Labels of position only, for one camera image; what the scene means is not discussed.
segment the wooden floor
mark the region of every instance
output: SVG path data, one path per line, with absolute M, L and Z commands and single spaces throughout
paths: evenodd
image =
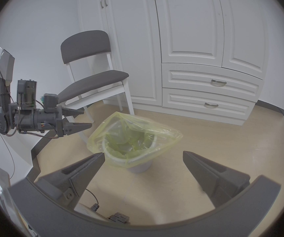
M 119 107 L 101 101 L 90 106 L 89 111 L 95 123 L 85 131 L 88 136 Z M 88 186 L 99 200 L 100 214 L 121 212 L 130 216 L 132 225 L 154 225 L 182 221 L 213 210 L 211 201 L 182 161 L 182 153 L 187 150 L 245 172 L 251 176 L 251 182 L 263 174 L 281 184 L 272 208 L 251 236 L 259 236 L 279 216 L 284 208 L 282 114 L 255 106 L 242 126 L 137 109 L 135 114 L 180 130 L 183 139 L 155 158 L 144 173 L 133 174 L 104 164 Z M 76 121 L 89 122 L 85 115 L 78 116 Z M 52 140 L 38 155 L 39 176 L 90 155 L 77 134 Z M 80 203 L 91 207 L 95 199 L 85 191 Z

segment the yellow plastic bag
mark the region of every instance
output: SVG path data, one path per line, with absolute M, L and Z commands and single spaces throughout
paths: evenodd
M 110 165 L 131 168 L 159 156 L 181 138 L 178 130 L 153 120 L 115 112 L 89 137 L 87 148 L 104 152 Z

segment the door handle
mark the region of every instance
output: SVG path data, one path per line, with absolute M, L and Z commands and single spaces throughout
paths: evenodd
M 219 106 L 219 105 L 211 105 L 211 104 L 208 104 L 208 103 L 205 103 L 205 105 L 211 106 L 211 107 L 218 107 Z
M 105 6 L 107 7 L 107 6 L 108 6 L 108 4 L 106 3 L 106 0 L 104 0 L 104 2 L 105 2 Z
M 212 79 L 211 82 L 215 82 L 215 83 L 226 85 L 226 81 L 217 81 L 217 80 Z

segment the chair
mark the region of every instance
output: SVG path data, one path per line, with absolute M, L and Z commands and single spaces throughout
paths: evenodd
M 75 34 L 67 38 L 61 44 L 62 60 L 67 67 L 72 84 L 58 94 L 59 103 L 60 105 L 71 109 L 80 109 L 83 107 L 92 123 L 94 120 L 87 109 L 87 105 L 93 104 L 107 97 L 117 95 L 120 111 L 122 111 L 122 105 L 119 97 L 119 94 L 122 92 L 124 92 L 126 95 L 130 114 L 134 115 L 128 86 L 129 75 L 123 71 L 113 69 L 110 52 L 111 48 L 108 34 L 100 30 L 86 31 Z M 75 81 L 70 62 L 101 53 L 107 54 L 110 70 Z M 122 84 L 115 86 L 114 84 L 117 82 L 121 82 Z M 100 92 L 84 98 L 81 96 L 81 94 L 91 90 L 100 89 L 108 85 L 112 85 L 113 87 L 105 90 L 102 89 Z M 78 100 L 67 105 L 65 104 L 66 101 L 74 97 L 78 97 Z M 75 122 L 72 116 L 66 118 L 69 122 Z M 88 138 L 83 132 L 79 132 L 79 135 L 85 142 L 87 142 Z

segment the drawer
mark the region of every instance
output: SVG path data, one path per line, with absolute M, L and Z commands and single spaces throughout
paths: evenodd
M 231 69 L 162 63 L 163 87 L 211 92 L 257 102 L 264 81 Z
M 163 88 L 163 107 L 247 119 L 255 103 L 215 93 Z

